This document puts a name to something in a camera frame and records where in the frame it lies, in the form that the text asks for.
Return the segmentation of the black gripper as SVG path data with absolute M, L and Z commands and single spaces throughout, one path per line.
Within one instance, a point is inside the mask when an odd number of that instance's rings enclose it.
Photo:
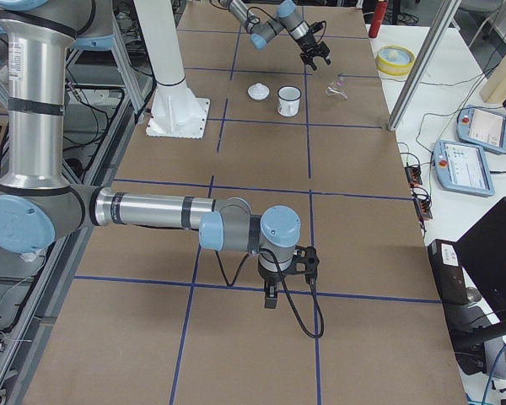
M 295 272 L 296 264 L 293 259 L 289 259 L 286 262 L 280 262 L 280 270 L 282 276 L 279 275 L 275 262 L 272 262 L 263 256 L 259 257 L 258 273 L 264 279 L 265 309 L 277 308 L 277 284 L 282 278 L 285 278 Z
M 315 57 L 321 57 L 327 65 L 331 64 L 330 49 L 324 41 L 318 42 L 313 33 L 308 31 L 305 35 L 297 40 L 297 44 L 301 50 L 300 58 L 303 62 L 311 67 L 313 71 L 317 70 L 314 62 Z

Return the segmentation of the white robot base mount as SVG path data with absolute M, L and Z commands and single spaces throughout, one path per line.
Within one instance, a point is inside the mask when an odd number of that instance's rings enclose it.
M 186 82 L 171 1 L 134 3 L 156 82 L 150 137 L 203 137 L 210 100 L 197 98 Z

